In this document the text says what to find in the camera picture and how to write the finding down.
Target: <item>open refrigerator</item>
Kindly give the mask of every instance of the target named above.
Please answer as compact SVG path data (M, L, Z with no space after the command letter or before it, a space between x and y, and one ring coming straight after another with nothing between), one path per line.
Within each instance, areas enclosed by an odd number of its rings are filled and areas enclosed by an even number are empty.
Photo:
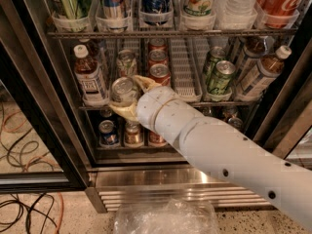
M309 93L311 0L302 0L300 17L291 28L210 28L204 31L181 28L179 0L172 0L169 27L149 28L141 21L144 15L139 12L139 0L132 0L132 10L127 18L130 27L119 34L105 29L107 22L100 20L98 4L89 14L94 19L88 22L97 25L97 30L68 32L51 22L50 0L0 1L2 52L6 53L10 64L1 68L1 81L23 111L27 112L29 108L23 103L25 98L22 95L30 94L35 101L30 103L36 105L33 112L47 127L44 133L52 137L43 136L43 139L61 166L60 172L48 175L13 174L9 183L4 182L6 189L1 192L17 192L17 189L20 192L85 190L99 213L116 211L121 204L166 202L171 197L197 205L210 201L215 207L269 205L246 188L201 173L169 145L149 146L147 131L144 131L144 145L140 148L123 144L115 148L102 147L98 135L101 107L86 106L81 98L72 71L73 47L80 38L104 40L110 60L111 85L116 76L115 60L120 50L131 49L136 53L140 74L144 75L148 39L167 39L172 87L184 101L200 111L237 106L244 122L242 132L247 137L266 150L291 159L290 153L312 124ZM229 37L254 35L268 35L291 46L292 55L286 61L285 71L256 101L210 101L201 80L201 68L209 47L215 42L224 44ZM24 86L18 90L15 83L19 80ZM28 115L28 120L36 126L34 117ZM120 119L120 122L122 139L125 121ZM295 123L300 127L290 128ZM60 153L51 143L58 143ZM300 160L296 158L296 162L302 165ZM49 175L62 176L63 180L52 177L49 181ZM38 179L38 183L34 187L21 184L24 176Z

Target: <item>white robotic arm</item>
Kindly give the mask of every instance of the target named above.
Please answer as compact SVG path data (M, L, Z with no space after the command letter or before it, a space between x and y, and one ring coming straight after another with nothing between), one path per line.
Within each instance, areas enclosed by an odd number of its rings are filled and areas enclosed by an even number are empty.
M157 87L138 101L141 125L162 136L190 165L243 186L312 230L312 173L256 145L238 130Z

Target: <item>green can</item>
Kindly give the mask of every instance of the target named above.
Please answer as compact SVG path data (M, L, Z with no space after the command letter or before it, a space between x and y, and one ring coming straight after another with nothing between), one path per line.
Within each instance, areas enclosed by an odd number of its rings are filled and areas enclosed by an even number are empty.
M208 86L211 78L212 70L219 61L225 60L226 53L221 47L212 47L206 55L206 60L203 67L203 75L205 83Z
M211 75L211 79L207 88L209 94L224 95L228 85L235 75L235 65L227 60L219 61Z
M85 18L88 14L83 0L60 0L60 3L68 20Z

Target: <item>refrigerator door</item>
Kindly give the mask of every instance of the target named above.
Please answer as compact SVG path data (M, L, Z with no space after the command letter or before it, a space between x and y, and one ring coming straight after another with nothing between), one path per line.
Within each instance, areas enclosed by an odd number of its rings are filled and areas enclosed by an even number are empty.
M77 153L82 147L57 86L38 53L31 53L17 15L6 13L10 1L1 5L0 193L83 190L89 176ZM16 17L14 23L10 17Z

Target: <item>floor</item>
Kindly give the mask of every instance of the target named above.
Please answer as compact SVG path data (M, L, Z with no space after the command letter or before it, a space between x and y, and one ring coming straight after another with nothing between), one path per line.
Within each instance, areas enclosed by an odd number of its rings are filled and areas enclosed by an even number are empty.
M51 193L55 198L49 216L58 222L60 199L57 193ZM116 213L97 214L84 192L65 192L61 193L64 208L63 217L60 225L60 234L112 234L114 230L114 221ZM22 194L19 199L24 204L32 205L38 195ZM0 195L0 206L6 200L12 200L11 195ZM51 206L52 199L43 197L37 204L35 209L47 213ZM0 222L11 222L17 217L19 207L16 204L8 205L0 208ZM256 234L308 234L298 224L290 220L284 214L276 210L215 210L219 234L232 233L256 233ZM41 232L44 217L36 212L31 214L31 225L29 233L55 233L55 227L47 220ZM27 233L25 228L26 212L21 219L10 229L3 233Z

